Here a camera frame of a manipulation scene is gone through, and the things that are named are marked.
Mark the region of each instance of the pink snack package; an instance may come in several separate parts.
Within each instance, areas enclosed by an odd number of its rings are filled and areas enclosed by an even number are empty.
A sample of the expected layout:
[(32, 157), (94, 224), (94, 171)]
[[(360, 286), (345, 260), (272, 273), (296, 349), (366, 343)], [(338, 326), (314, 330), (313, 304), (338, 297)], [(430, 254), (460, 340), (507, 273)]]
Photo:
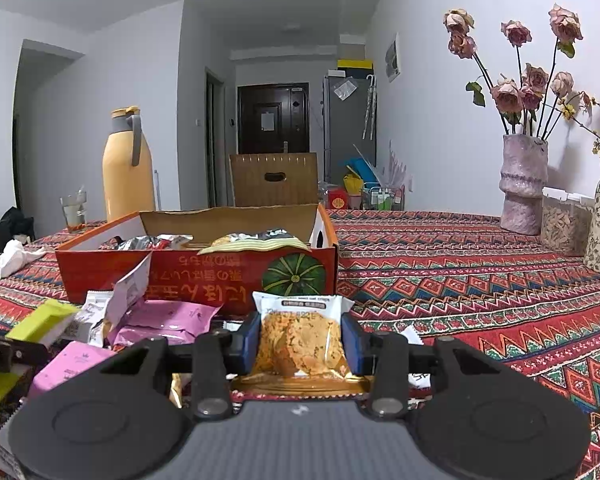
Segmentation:
[(166, 337), (170, 345), (193, 343), (197, 335), (208, 332), (219, 309), (187, 301), (138, 301), (108, 339), (114, 346), (158, 336)]
[(48, 365), (33, 378), (29, 395), (33, 399), (71, 379), (116, 353), (87, 343), (71, 341)]

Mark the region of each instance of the gray gripper base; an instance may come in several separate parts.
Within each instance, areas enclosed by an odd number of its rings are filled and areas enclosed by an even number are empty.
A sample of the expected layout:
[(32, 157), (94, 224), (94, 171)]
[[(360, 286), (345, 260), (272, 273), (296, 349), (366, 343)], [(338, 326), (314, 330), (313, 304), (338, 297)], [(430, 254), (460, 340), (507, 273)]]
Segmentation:
[(407, 429), (375, 422), (353, 401), (246, 402), (229, 420), (200, 424), (145, 480), (452, 480)]

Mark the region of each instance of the wire basket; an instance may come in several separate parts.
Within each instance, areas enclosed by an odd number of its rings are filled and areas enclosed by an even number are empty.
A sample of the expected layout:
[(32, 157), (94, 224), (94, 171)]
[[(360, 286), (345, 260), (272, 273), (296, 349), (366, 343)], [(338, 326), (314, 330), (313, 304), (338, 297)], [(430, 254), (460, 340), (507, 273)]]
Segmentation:
[(365, 183), (362, 187), (362, 209), (404, 211), (404, 186), (384, 187)]

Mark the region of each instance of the thermos handle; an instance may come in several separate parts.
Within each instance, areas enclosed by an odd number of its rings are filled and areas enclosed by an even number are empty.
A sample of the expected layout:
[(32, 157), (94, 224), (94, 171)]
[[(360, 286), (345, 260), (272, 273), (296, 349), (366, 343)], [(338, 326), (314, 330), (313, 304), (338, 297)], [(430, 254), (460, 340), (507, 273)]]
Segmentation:
[(142, 126), (140, 125), (140, 116), (132, 115), (127, 122), (131, 122), (131, 128), (134, 132), (134, 145), (131, 152), (131, 166), (136, 167), (140, 164), (140, 149), (142, 147)]

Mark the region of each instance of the glass cup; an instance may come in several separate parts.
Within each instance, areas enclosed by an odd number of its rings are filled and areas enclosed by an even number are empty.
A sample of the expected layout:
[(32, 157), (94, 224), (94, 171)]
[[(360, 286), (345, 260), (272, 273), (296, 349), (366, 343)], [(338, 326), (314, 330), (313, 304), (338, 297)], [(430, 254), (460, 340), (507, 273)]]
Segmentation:
[(84, 204), (86, 202), (86, 191), (79, 191), (74, 195), (63, 196), (60, 198), (64, 220), (66, 221), (66, 228), (70, 233), (84, 227), (84, 215), (86, 213)]

